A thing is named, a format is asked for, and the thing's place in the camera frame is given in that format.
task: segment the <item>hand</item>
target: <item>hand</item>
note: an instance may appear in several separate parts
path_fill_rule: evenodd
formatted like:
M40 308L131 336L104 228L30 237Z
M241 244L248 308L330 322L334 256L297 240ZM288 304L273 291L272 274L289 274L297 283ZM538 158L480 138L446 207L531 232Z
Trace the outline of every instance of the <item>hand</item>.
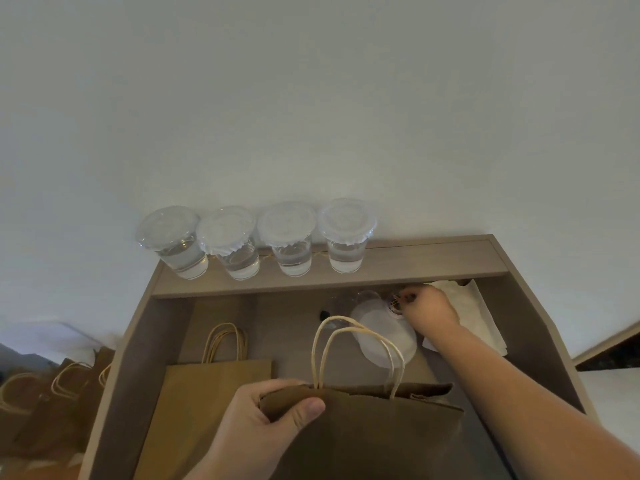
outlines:
M433 286L409 286L400 292L398 301L411 326L430 340L443 328L459 326L460 318L449 298Z
M258 409L260 396L300 384L304 382L272 379L238 388L211 448L184 480L268 479L302 428L322 414L324 402L308 397L278 421L269 423Z

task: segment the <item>clear plastic cup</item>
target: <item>clear plastic cup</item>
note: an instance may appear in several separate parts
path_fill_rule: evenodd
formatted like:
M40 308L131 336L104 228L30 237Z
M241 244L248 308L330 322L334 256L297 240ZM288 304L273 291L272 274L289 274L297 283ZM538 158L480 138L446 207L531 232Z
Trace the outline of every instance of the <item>clear plastic cup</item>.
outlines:
M260 270L254 229L252 213L233 205L201 218L196 234L201 249L215 255L233 279L246 280Z
M203 275L209 266L196 239L199 220L192 209L181 205L158 209L140 222L136 241L155 251L178 276L192 280Z
M369 205L354 198L332 200L320 210L318 229L326 239L334 270L353 273L360 268L367 240L377 223Z
M283 273L294 278L311 268L311 233L316 211L303 202L281 202L258 219L260 238L271 247Z

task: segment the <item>water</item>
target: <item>water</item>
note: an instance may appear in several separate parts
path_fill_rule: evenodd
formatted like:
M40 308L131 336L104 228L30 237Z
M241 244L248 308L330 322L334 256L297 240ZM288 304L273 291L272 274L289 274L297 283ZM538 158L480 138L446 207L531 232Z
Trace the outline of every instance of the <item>water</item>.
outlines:
M194 235L171 248L157 251L157 254L178 276L187 280L203 275L209 266L209 259Z
M338 273L353 273L359 270L364 258L364 250L367 242L358 244L339 244L333 241L327 241L327 249L329 250L329 262L332 268Z
M297 278L311 267L311 236L290 246L272 248L284 274Z
M244 246L228 256L218 256L222 265L235 280L251 278L260 270L260 258L253 238L250 238Z

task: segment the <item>white napkin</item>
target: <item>white napkin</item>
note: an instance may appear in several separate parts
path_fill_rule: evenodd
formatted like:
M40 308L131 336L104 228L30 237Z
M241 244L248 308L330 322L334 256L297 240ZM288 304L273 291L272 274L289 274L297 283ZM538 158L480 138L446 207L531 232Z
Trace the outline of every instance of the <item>white napkin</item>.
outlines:
M471 280L467 286L460 286L455 281L446 280L427 284L444 291L460 317L460 325L496 350L501 356L507 355L507 344L493 322L491 312L486 307L475 280ZM422 346L437 352L427 339L424 339Z

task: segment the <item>fingernail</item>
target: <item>fingernail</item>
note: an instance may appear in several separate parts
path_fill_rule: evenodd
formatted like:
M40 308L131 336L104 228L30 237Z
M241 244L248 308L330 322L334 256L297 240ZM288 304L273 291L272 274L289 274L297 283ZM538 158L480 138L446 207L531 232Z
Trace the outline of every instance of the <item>fingernail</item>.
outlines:
M313 417L320 416L325 409L324 401L316 397L307 403L307 411Z

